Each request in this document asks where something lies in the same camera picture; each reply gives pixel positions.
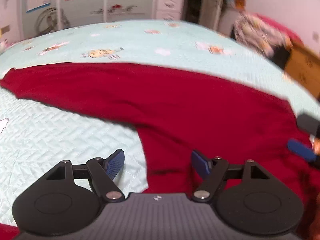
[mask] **wall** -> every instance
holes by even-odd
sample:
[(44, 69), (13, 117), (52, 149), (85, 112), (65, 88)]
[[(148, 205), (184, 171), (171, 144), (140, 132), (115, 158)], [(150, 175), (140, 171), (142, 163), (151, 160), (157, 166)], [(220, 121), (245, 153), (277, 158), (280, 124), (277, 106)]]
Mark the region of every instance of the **wall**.
[[(320, 44), (312, 39), (313, 32), (320, 33), (320, 0), (247, 0), (246, 10), (275, 19), (296, 32), (303, 42), (316, 53)], [(236, 12), (229, 10), (221, 18), (219, 31), (230, 34)]]
[(9, 0), (7, 8), (4, 6), (4, 0), (0, 0), (0, 28), (10, 25), (10, 31), (4, 33), (0, 38), (1, 41), (8, 39), (8, 41), (20, 41), (20, 30), (18, 24), (17, 14), (17, 0)]

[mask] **gray plastic base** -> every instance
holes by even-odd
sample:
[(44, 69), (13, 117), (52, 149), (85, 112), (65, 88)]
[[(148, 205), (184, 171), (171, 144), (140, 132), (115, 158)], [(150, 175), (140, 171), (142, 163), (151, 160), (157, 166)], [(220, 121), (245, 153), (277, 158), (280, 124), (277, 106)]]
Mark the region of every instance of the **gray plastic base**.
[(208, 204), (192, 202), (185, 194), (139, 193), (131, 193), (124, 202), (107, 204), (92, 224), (78, 232), (54, 237), (22, 233), (15, 239), (300, 240), (292, 233), (270, 238), (239, 233), (220, 221)]

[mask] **mattress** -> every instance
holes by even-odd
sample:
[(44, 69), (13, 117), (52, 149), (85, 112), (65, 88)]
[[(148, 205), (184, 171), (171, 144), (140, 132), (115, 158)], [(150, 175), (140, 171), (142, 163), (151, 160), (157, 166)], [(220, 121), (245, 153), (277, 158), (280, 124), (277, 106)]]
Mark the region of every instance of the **mattress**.
[[(135, 62), (212, 74), (287, 98), (296, 114), (307, 111), (320, 117), (312, 96), (284, 78), (273, 63), (186, 22), (124, 21), (49, 33), (0, 55), (0, 74), (58, 62)], [(0, 134), (0, 223), (15, 225), (11, 213), (15, 198), (63, 159), (82, 164), (121, 148), (125, 165), (116, 178), (119, 188), (127, 195), (148, 186), (142, 145), (129, 125), (17, 100), (0, 88), (0, 120), (5, 118), (9, 121)], [(76, 183), (89, 188), (86, 181)]]

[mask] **quilted bedspread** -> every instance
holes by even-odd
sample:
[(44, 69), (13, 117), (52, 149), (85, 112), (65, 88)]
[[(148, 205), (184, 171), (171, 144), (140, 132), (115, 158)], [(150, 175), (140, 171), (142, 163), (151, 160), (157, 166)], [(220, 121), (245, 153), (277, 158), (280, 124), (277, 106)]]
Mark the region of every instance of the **quilted bedspread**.
[[(10, 68), (48, 63), (114, 61), (224, 77), (288, 98), (295, 113), (307, 111), (320, 117), (311, 95), (271, 62), (226, 37), (185, 22), (125, 21), (49, 33), (22, 41), (0, 55), (0, 75)], [(0, 88), (3, 119), (7, 121), (0, 129), (0, 223), (15, 225), (11, 213), (15, 198), (63, 159), (82, 164), (122, 148), (125, 166), (116, 178), (120, 189), (128, 194), (148, 186), (142, 145), (129, 125), (17, 100)], [(86, 181), (77, 184), (89, 188)]]

